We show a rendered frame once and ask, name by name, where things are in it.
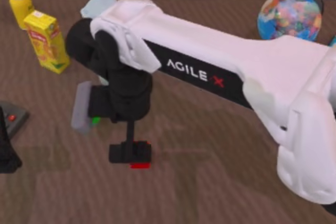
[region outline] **globe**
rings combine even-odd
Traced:
[[[292,35],[314,41],[321,24],[321,10],[314,0],[266,0],[257,21],[262,39]]]

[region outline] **yellow box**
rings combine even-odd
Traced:
[[[70,58],[56,18],[35,10],[24,23],[41,66],[62,73],[69,66]]]

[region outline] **wooden surface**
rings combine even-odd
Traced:
[[[245,38],[258,38],[264,0],[156,3],[169,14]],[[86,0],[35,0],[63,34]],[[39,66],[7,0],[0,2],[0,100],[31,113],[13,139],[23,167],[0,175],[1,224],[332,224],[336,219],[290,192],[276,174],[277,146],[252,111],[162,73],[136,138],[153,146],[153,165],[108,162],[125,125],[102,121],[87,136],[70,128],[77,84],[98,78],[72,62],[61,75]],[[326,2],[319,41],[336,31]]]

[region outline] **bottle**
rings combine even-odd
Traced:
[[[9,0],[15,19],[22,30],[26,30],[25,17],[34,11],[32,0]]]

